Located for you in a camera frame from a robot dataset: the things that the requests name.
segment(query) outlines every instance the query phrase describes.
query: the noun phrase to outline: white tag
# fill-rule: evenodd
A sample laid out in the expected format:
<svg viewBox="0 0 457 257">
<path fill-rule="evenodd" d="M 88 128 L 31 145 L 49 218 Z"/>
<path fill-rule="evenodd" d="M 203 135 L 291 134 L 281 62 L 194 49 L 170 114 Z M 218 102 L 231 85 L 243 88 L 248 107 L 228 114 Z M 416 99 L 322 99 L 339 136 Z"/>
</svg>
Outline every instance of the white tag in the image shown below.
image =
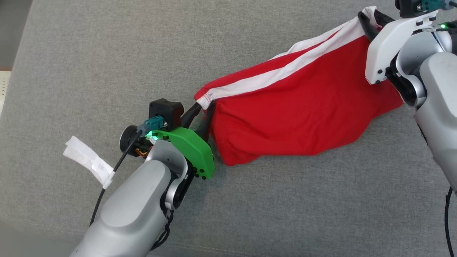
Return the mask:
<svg viewBox="0 0 457 257">
<path fill-rule="evenodd" d="M 64 156 L 78 162 L 86 169 L 90 170 L 95 178 L 106 189 L 112 181 L 113 167 L 101 159 L 89 146 L 81 142 L 75 136 L 65 143 L 67 148 Z"/>
</svg>

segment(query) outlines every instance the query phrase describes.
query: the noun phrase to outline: black cable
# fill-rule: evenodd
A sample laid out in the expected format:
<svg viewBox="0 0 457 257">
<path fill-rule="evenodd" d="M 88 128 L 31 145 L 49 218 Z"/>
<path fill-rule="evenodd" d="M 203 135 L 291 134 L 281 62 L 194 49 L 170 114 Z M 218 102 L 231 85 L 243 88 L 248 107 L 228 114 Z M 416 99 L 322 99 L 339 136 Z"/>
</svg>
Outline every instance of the black cable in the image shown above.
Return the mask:
<svg viewBox="0 0 457 257">
<path fill-rule="evenodd" d="M 102 189 L 101 189 L 101 192 L 100 192 L 100 195 L 98 196 L 97 203 L 95 204 L 94 212 L 92 213 L 92 218 L 90 219 L 90 224 L 89 224 L 89 226 L 92 225 L 92 223 L 94 223 L 95 215 L 97 214 L 98 206 L 100 205 L 101 198 L 103 197 L 103 194 L 104 194 L 104 193 L 105 193 L 105 189 L 102 188 Z"/>
<path fill-rule="evenodd" d="M 113 172 L 117 172 L 117 169 L 119 169 L 119 166 L 121 165 L 121 163 L 124 161 L 125 157 L 127 156 L 127 153 L 130 151 L 130 149 L 132 148 L 133 144 L 138 141 L 138 139 L 140 138 L 141 136 L 141 133 L 142 133 L 142 130 L 139 130 L 136 135 L 134 136 L 133 140 L 130 142 L 130 144 L 128 145 L 127 149 L 125 149 L 125 151 L 122 153 L 122 156 L 121 158 L 119 159 L 119 161 L 117 161 L 116 163 L 116 166 L 114 166 L 114 169 L 113 169 Z M 105 189 L 102 188 L 101 192 L 100 192 L 100 195 L 98 196 L 98 200 L 97 200 L 97 203 L 95 204 L 95 208 L 94 208 L 94 212 L 92 213 L 92 218 L 90 219 L 90 225 L 92 225 L 92 223 L 94 223 L 94 220 L 95 220 L 95 215 L 97 214 L 97 210 L 98 210 L 98 206 L 100 205 L 100 202 L 101 202 L 101 199 L 103 197 L 103 194 L 105 194 Z"/>
<path fill-rule="evenodd" d="M 449 249 L 449 255 L 454 257 L 454 252 L 452 251 L 451 238 L 449 236 L 449 202 L 451 200 L 452 187 L 449 188 L 449 191 L 446 195 L 446 207 L 444 208 L 444 229 L 446 231 L 446 241 L 447 248 Z"/>
<path fill-rule="evenodd" d="M 168 218 L 168 223 L 165 225 L 165 231 L 160 235 L 159 239 L 152 245 L 151 251 L 155 248 L 161 246 L 165 241 L 167 241 L 168 236 L 170 235 L 170 224 L 173 221 L 174 211 L 170 211 L 170 217 Z"/>
</svg>

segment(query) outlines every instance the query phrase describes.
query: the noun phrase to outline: couch cushion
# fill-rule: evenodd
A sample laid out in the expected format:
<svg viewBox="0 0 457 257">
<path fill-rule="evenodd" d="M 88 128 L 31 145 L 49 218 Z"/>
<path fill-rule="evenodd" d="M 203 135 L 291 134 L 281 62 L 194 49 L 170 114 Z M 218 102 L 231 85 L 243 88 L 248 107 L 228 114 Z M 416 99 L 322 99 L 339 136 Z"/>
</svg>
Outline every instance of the couch cushion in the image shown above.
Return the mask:
<svg viewBox="0 0 457 257">
<path fill-rule="evenodd" d="M 165 97 L 188 108 L 205 83 L 284 52 L 373 3 L 35 0 L 0 120 L 1 219 L 31 233 L 81 240 L 101 187 L 63 157 L 72 135 L 114 165 L 120 133 L 147 117 L 150 101 Z M 397 17 L 393 1 L 378 7 Z M 213 179 L 193 182 L 156 254 L 445 256 L 449 185 L 412 115 L 406 107 L 390 112 L 355 143 L 313 157 L 261 157 L 226 167 L 216 152 Z M 126 159 L 104 201 L 140 164 Z"/>
</svg>

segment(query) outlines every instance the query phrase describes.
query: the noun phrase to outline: red cloth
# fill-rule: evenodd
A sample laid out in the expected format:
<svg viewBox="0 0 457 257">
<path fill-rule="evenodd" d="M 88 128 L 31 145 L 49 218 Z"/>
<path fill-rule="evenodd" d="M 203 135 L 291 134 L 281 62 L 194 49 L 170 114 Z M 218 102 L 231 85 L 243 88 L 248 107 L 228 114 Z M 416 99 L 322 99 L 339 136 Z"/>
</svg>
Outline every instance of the red cloth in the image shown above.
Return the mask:
<svg viewBox="0 0 457 257">
<path fill-rule="evenodd" d="M 355 21 L 210 82 L 195 95 L 205 109 L 217 99 L 212 133 L 227 165 L 261 155 L 316 155 L 352 143 L 373 118 L 403 104 L 390 82 L 366 81 L 369 42 Z"/>
</svg>

